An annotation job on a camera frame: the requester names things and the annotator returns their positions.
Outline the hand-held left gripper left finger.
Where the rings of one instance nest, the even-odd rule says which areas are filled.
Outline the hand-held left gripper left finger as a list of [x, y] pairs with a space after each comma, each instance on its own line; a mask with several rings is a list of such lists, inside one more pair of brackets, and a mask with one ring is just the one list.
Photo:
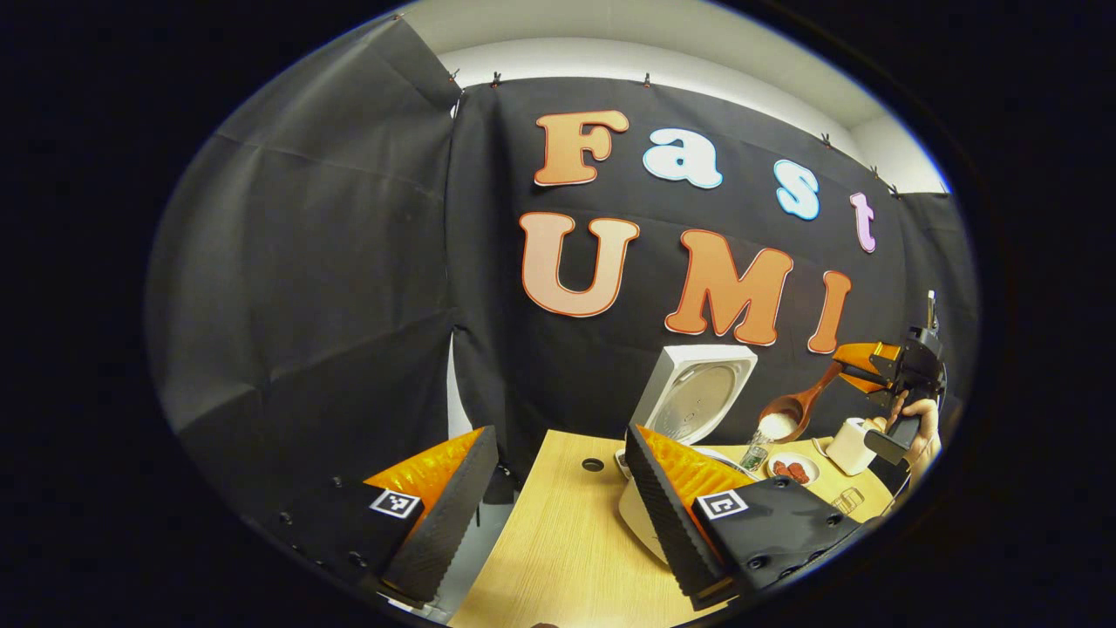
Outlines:
[[343, 584], [430, 603], [499, 461], [481, 427], [360, 481], [331, 480], [275, 515], [275, 538]]

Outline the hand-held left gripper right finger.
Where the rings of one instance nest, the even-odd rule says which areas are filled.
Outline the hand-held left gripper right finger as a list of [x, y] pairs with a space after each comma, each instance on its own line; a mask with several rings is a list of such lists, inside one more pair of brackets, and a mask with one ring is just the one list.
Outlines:
[[627, 427], [625, 454], [670, 571], [695, 611], [773, 595], [868, 532], [792, 477], [756, 481], [638, 424]]

